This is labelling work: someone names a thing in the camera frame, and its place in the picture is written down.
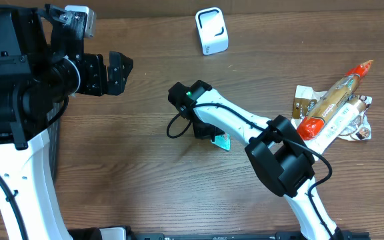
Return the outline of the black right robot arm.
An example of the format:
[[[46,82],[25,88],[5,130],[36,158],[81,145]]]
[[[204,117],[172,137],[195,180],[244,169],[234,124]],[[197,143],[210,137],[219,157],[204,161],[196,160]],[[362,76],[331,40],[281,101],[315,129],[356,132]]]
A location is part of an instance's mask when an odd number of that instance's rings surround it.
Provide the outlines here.
[[[317,186],[326,182],[333,170],[316,180],[313,164],[321,154],[306,146],[286,117],[254,115],[201,80],[190,87],[177,82],[168,91],[168,100],[178,115],[188,120],[195,138],[215,141],[229,135],[244,145],[257,178],[270,192],[287,200],[304,238],[343,238],[317,192]]]

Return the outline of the orange spaghetti pack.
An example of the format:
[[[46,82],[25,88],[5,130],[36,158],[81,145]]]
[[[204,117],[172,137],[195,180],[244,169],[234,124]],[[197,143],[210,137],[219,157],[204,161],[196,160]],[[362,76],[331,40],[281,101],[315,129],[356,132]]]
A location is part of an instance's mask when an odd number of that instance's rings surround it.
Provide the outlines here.
[[[368,60],[349,70],[318,100],[297,127],[303,140],[312,140],[321,132],[362,83],[372,63],[373,60]]]

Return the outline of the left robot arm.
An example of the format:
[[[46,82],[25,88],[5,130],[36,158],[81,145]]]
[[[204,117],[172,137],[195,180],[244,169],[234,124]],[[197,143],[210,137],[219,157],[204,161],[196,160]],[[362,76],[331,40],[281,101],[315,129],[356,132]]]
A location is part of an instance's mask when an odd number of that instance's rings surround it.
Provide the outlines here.
[[[10,239],[131,239],[128,227],[66,228],[50,168],[49,128],[69,97],[120,95],[132,59],[86,54],[95,12],[0,5],[0,211]]]

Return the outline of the beige bread snack bag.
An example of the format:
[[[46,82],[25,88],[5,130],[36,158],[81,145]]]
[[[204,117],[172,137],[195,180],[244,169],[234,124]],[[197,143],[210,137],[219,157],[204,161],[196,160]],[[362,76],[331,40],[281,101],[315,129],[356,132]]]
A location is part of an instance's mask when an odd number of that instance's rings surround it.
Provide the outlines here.
[[[314,91],[312,87],[298,85],[293,99],[293,112],[291,122],[297,127],[308,112],[326,94],[326,91]],[[372,104],[372,97],[366,95],[352,94],[349,99],[358,97],[365,104],[364,110],[337,136],[347,141],[367,141],[371,139],[371,126],[368,122],[366,112]]]

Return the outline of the white cream tube brown cap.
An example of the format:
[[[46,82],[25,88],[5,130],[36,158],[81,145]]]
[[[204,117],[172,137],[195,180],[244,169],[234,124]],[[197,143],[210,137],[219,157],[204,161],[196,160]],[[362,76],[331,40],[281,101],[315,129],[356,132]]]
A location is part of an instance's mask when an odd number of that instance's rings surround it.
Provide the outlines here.
[[[359,97],[350,99],[338,110],[315,138],[305,142],[306,145],[321,155],[346,126],[365,109],[365,102],[360,100]]]

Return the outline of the light blue snack packet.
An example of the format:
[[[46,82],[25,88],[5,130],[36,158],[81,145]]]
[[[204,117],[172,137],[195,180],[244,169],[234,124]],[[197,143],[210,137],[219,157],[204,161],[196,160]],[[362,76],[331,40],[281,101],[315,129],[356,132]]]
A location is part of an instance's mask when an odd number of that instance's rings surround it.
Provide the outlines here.
[[[223,135],[216,135],[211,142],[225,151],[230,151],[231,149],[231,140],[229,134],[227,133]]]

